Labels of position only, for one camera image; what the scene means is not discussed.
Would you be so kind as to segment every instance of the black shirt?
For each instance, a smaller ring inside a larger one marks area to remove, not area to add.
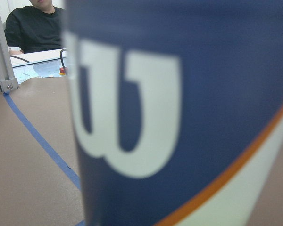
[[[62,48],[61,30],[64,10],[44,13],[34,6],[16,8],[6,19],[8,46],[20,47],[24,53]]]

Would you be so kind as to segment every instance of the black cable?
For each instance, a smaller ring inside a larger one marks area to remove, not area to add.
[[[23,60],[23,61],[25,61],[25,62],[27,62],[27,63],[30,63],[30,61],[25,60],[25,59],[20,58],[20,57],[17,57],[17,56],[10,55],[10,57],[12,57],[12,58],[16,58],[16,59],[19,59],[19,60]]]
[[[61,63],[62,63],[62,67],[63,67],[63,69],[64,69],[64,73],[66,74],[66,68],[65,68],[65,65],[64,65],[63,57],[62,57],[62,53],[63,53],[64,51],[67,51],[67,49],[64,48],[64,49],[62,49],[62,50],[60,51],[60,60],[61,60]]]

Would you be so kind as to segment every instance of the man's neck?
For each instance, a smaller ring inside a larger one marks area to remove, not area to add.
[[[53,5],[50,6],[50,8],[41,10],[44,13],[54,13],[55,12],[55,8],[53,7]]]

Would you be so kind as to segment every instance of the person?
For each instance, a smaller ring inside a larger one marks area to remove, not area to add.
[[[32,6],[16,8],[6,19],[5,37],[9,47],[20,47],[11,55],[62,48],[62,16],[65,10],[52,0],[29,0]]]

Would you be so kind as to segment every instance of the desk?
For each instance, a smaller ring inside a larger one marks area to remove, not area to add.
[[[17,57],[28,60],[30,63],[11,57],[14,75],[18,83],[21,84],[27,79],[36,77],[53,78],[63,76],[60,73],[62,67],[60,51],[60,49],[57,49],[17,55]]]
[[[36,53],[24,53],[15,56],[28,60],[30,62],[34,62],[34,61],[58,58],[60,57],[60,51],[61,51],[60,49],[55,49],[55,50],[48,50],[48,51],[42,51]],[[24,61],[12,57],[10,58],[10,61],[13,66],[24,63]]]
[[[23,116],[79,174],[67,78],[32,78],[10,93]],[[58,167],[0,93],[0,226],[75,226],[80,190]]]

